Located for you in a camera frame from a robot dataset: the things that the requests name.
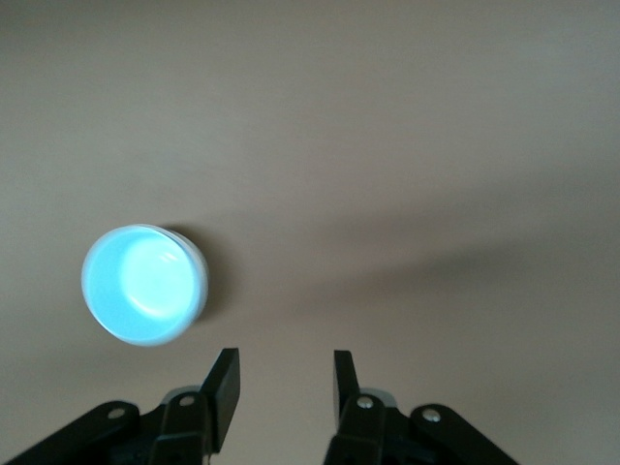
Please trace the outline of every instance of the metal bolt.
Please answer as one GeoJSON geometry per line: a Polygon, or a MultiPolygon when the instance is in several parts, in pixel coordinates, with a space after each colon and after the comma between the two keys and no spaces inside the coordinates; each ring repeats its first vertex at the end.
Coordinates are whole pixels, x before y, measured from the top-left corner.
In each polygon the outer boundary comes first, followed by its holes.
{"type": "Polygon", "coordinates": [[[193,395],[186,395],[185,397],[181,397],[181,400],[178,401],[178,405],[181,407],[188,407],[195,402],[193,395]]]}
{"type": "Polygon", "coordinates": [[[125,409],[112,409],[108,412],[108,419],[120,419],[123,415],[125,415],[125,409]]]}
{"type": "Polygon", "coordinates": [[[367,395],[362,395],[358,400],[357,400],[357,406],[360,409],[372,409],[372,406],[374,405],[374,402],[372,401],[372,399],[370,397],[368,397],[367,395]]]}
{"type": "Polygon", "coordinates": [[[430,421],[431,423],[436,423],[442,419],[442,416],[439,415],[435,409],[424,409],[422,411],[422,416],[426,421],[430,421]]]}

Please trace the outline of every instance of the silver screw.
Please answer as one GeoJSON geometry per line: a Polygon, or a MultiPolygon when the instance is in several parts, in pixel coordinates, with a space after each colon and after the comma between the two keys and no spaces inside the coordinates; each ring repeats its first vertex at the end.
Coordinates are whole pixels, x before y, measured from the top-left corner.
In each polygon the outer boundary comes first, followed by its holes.
{"type": "Polygon", "coordinates": [[[120,419],[123,415],[125,415],[125,409],[112,409],[108,412],[108,419],[120,419]]]}
{"type": "Polygon", "coordinates": [[[186,395],[185,397],[181,397],[181,400],[178,401],[178,405],[181,407],[188,407],[194,403],[195,399],[193,395],[186,395]]]}
{"type": "Polygon", "coordinates": [[[442,419],[442,416],[439,415],[435,409],[424,409],[422,411],[422,416],[426,421],[430,421],[431,423],[436,423],[442,419]]]}
{"type": "Polygon", "coordinates": [[[372,399],[370,397],[368,397],[367,395],[362,395],[358,400],[357,400],[357,406],[360,409],[372,409],[372,406],[374,405],[372,399]]]}

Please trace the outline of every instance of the screw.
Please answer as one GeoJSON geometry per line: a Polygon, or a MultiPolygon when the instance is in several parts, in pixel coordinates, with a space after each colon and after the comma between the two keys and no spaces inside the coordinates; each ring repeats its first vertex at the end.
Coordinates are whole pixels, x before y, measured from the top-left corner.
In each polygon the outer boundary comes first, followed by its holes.
{"type": "Polygon", "coordinates": [[[185,397],[181,397],[181,400],[178,401],[178,405],[181,407],[188,407],[192,405],[195,400],[193,395],[186,395],[185,397]]]}
{"type": "Polygon", "coordinates": [[[367,395],[362,395],[358,400],[357,400],[357,406],[360,409],[372,409],[372,406],[374,405],[372,399],[370,397],[368,397],[367,395]]]}
{"type": "Polygon", "coordinates": [[[108,412],[108,419],[120,419],[123,415],[125,415],[125,409],[112,409],[108,412]]]}
{"type": "Polygon", "coordinates": [[[431,423],[436,423],[440,419],[442,419],[442,416],[439,415],[439,412],[437,412],[435,409],[424,409],[422,412],[422,416],[426,421],[430,421],[431,423]]]}

